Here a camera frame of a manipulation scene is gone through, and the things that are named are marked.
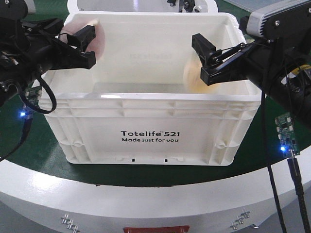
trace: wire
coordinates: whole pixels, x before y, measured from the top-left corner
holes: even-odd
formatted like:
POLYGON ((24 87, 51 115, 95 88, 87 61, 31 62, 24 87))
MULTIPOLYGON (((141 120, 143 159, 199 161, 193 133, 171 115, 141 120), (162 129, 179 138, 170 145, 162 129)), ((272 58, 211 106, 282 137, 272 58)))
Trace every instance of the wire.
MULTIPOLYGON (((269 64, 271 64, 271 59, 272 59, 272 54, 269 56, 269 64)), ((281 209, 281 205, 279 202, 279 198, 278 198, 278 194, 277 194, 277 189, 276 189, 276 183, 274 180, 274 176, 273 176, 273 171, 272 171, 272 166, 271 166, 271 158, 269 157, 268 154, 268 142, 267 142, 267 129, 266 129, 266 117, 265 117, 265 93, 264 93, 264 89, 266 87, 266 79, 269 78, 269 70, 270 70, 270 66, 265 70, 264 72, 264 76, 263 76, 263 80, 262 80, 262 91, 261 91, 261 131, 262 131, 262 137, 263 137, 263 149, 264 149, 264 154, 266 157, 266 163, 267 163, 267 169, 268 169, 268 173, 269 173, 269 178, 270 178, 270 183, 271 183, 271 187, 272 187, 272 192, 273 192, 273 196, 274 196, 274 200, 276 203, 276 210, 277 210, 277 215, 278 215, 278 219, 279 222, 281 224, 281 228, 282 228, 282 232, 283 233, 287 233, 286 231, 286 226, 285 226, 285 222, 284 222, 284 217, 282 214, 282 209, 281 209)))
POLYGON ((291 177, 295 185, 295 190, 299 203, 299 210, 302 218, 302 223, 305 229, 305 233, 311 233, 311 228, 308 219, 308 213, 306 208, 306 203, 304 199, 304 191, 301 183, 301 174, 299 170, 299 164, 296 158, 289 158, 287 160, 288 167, 290 169, 291 177))
POLYGON ((24 121, 22 135, 20 137, 19 142, 17 143, 17 145, 9 153, 7 153, 6 155, 0 157, 0 162, 2 162, 3 160, 7 159, 16 150, 18 150, 21 147, 21 145, 23 145, 23 143, 26 141, 26 139, 28 137, 28 134, 30 132, 32 121, 33 121, 32 115, 28 115, 28 117, 24 121))
POLYGON ((267 169, 268 169, 268 173, 269 173, 269 178, 270 178, 270 183, 271 183, 271 187, 272 187, 272 191, 273 191, 274 200, 276 203, 276 210, 277 210, 278 219, 279 219, 280 224, 281 224, 282 232, 287 233, 286 226, 284 223, 283 214, 282 214, 282 209, 281 209, 280 202, 278 199, 276 183, 274 180, 273 171, 272 171, 272 167, 271 167, 271 160, 270 160, 270 157, 268 155, 267 130, 266 130, 266 120, 265 120, 265 93, 264 93, 264 91, 262 91, 262 93, 261 93, 261 130, 262 130, 262 134, 263 134, 263 146, 264 146, 264 153, 266 155, 266 160, 267 160, 267 169))

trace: blue led light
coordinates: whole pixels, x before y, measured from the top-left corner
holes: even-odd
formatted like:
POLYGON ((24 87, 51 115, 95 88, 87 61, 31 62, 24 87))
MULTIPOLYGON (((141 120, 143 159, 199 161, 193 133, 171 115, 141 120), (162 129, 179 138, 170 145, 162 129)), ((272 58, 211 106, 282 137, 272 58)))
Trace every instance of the blue led light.
POLYGON ((25 112, 20 112, 20 113, 19 113, 19 117, 24 117, 24 116, 26 116, 26 113, 25 113, 25 112))

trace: black cable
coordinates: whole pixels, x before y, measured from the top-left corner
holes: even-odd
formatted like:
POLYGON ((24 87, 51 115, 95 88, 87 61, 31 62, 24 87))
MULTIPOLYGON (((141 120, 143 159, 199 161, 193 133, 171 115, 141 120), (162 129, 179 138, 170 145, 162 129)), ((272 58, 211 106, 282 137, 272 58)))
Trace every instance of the black cable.
POLYGON ((311 228, 308 219, 307 208, 304 199, 304 191, 301 183, 301 174, 299 170, 299 164, 296 158, 289 158, 287 160, 288 167, 290 169, 291 177, 295 185, 296 194, 298 197, 299 209, 302 218, 302 223, 305 229, 305 233, 311 233, 311 228))
MULTIPOLYGON (((269 70, 270 70, 270 66, 272 64, 273 54, 274 53, 272 52, 268 58, 268 63, 270 65, 269 65, 268 69, 265 70, 265 74, 263 76, 262 90, 266 89, 266 81, 267 81, 266 79, 269 78, 269 70)), ((264 91, 261 92, 261 131, 262 131, 262 137, 263 137, 263 149, 264 149, 264 154, 266 157, 267 169, 268 169, 268 173, 269 173, 272 192, 273 192, 274 200, 276 203, 276 210, 277 210, 278 219, 279 219, 279 222, 280 222, 280 225, 282 228, 282 232, 287 233, 285 222, 284 222, 284 217, 282 214, 281 205, 280 205, 278 194, 277 194, 276 183, 275 183, 274 176, 273 176, 273 171, 272 171, 272 166, 271 166, 272 161, 271 161, 271 158, 270 158, 269 153, 268 153, 268 142, 267 142, 268 139, 267 139, 267 129, 266 129, 265 93, 264 93, 264 91)))
POLYGON ((52 108, 50 110, 44 110, 44 109, 37 107, 36 105, 30 103, 27 100, 27 98, 25 96, 25 92, 22 90, 20 85, 18 83, 15 83, 19 97, 23 101, 23 103, 27 107, 29 107, 30 109, 32 109, 38 113, 41 113, 41 114, 49 114, 49 113, 53 112, 57 107, 56 97, 55 97, 53 91, 51 90, 51 88, 49 87, 49 85, 41 78, 41 75, 38 74, 36 79, 39 81, 40 85, 46 90, 48 96, 50 97, 50 100, 52 102, 52 108))
POLYGON ((269 172, 270 183, 271 183, 271 187, 272 187, 272 191, 273 191, 274 200, 276 203, 276 210, 277 210, 278 219, 279 219, 280 224, 281 224, 282 232, 287 233, 283 214, 282 214, 282 209, 281 209, 281 205, 280 205, 280 201, 278 199, 278 194, 277 194, 277 190, 276 190, 276 183, 274 180, 273 171, 272 171, 272 167, 271 167, 271 159, 268 155, 267 130, 266 130, 266 120, 265 120, 265 93, 263 91, 261 93, 261 130, 262 130, 262 134, 263 134, 263 146, 264 146, 264 153, 266 155, 266 160, 267 160, 267 169, 269 172))
POLYGON ((24 120, 22 135, 20 137, 19 142, 17 145, 6 155, 0 157, 0 162, 7 159, 10 155, 12 155, 18 148, 23 145, 23 143, 26 141, 28 134, 30 132, 31 124, 32 124, 33 118, 32 116, 28 115, 28 117, 24 120))

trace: storage bin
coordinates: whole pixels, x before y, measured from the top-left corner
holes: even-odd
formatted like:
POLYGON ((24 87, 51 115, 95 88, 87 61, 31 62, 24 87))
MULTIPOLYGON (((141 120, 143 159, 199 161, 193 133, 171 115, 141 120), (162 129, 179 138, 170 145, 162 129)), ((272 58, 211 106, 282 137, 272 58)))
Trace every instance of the storage bin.
MULTIPOLYGON (((97 20, 103 55, 91 70, 49 71, 57 109, 46 115, 66 159, 80 164, 226 166, 258 109, 249 81, 222 83, 212 93, 183 84, 195 55, 193 34, 217 48, 243 42, 225 13, 84 12, 67 24, 97 20)), ((44 93, 42 108, 50 108, 44 93)))

